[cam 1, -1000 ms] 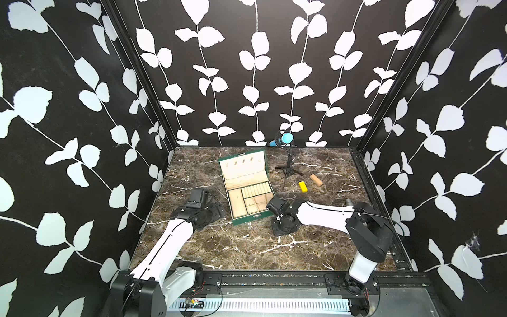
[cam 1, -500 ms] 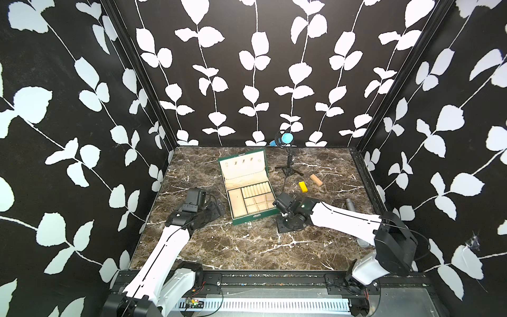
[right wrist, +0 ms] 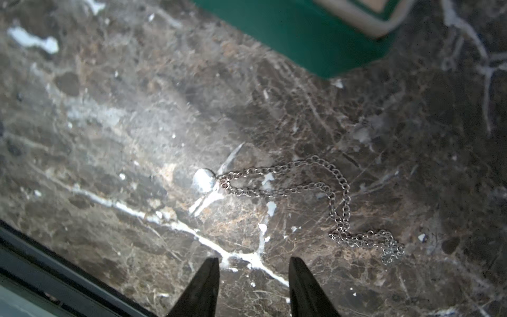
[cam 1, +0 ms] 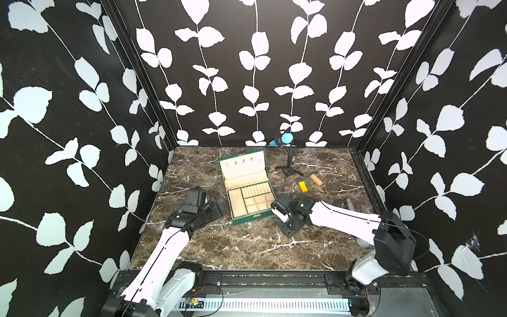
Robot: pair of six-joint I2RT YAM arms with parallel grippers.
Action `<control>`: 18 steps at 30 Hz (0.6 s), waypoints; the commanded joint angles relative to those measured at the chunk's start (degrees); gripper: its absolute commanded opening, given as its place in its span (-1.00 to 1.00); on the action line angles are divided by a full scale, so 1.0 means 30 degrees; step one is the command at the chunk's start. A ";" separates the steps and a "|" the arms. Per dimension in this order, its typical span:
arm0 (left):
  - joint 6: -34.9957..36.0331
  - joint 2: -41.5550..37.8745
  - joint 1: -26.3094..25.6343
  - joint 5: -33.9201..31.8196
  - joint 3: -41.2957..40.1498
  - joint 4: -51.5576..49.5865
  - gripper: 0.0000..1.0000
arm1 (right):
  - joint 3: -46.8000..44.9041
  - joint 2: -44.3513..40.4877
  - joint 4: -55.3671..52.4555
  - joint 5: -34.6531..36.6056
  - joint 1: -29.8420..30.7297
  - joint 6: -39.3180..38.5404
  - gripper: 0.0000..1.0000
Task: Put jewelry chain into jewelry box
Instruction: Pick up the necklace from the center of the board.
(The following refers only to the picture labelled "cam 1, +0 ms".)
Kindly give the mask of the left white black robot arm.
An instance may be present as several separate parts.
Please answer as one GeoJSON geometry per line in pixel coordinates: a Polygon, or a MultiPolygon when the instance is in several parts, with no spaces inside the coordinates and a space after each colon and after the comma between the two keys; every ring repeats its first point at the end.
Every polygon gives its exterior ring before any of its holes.
{"type": "Polygon", "coordinates": [[[195,231],[227,214],[221,199],[201,187],[187,191],[185,202],[167,219],[149,259],[129,285],[107,298],[100,316],[168,316],[180,300],[200,292],[203,266],[182,262],[172,267],[195,231]]]}

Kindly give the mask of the green jewelry box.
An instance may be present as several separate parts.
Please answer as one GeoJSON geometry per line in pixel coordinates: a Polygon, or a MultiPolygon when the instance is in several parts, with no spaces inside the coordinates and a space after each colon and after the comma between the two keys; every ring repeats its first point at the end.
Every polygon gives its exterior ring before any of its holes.
{"type": "Polygon", "coordinates": [[[219,167],[233,225],[273,215],[275,193],[269,181],[265,149],[220,158],[219,167]]]}

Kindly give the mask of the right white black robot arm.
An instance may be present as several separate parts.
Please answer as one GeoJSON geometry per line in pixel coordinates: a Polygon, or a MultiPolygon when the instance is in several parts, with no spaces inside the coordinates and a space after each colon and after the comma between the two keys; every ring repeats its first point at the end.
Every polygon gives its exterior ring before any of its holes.
{"type": "Polygon", "coordinates": [[[340,208],[305,196],[295,199],[281,194],[271,203],[281,219],[279,227],[291,238],[304,226],[326,227],[364,240],[374,249],[351,264],[347,273],[334,284],[352,294],[362,293],[374,280],[386,274],[408,276],[417,241],[400,218],[385,217],[340,208]]]}

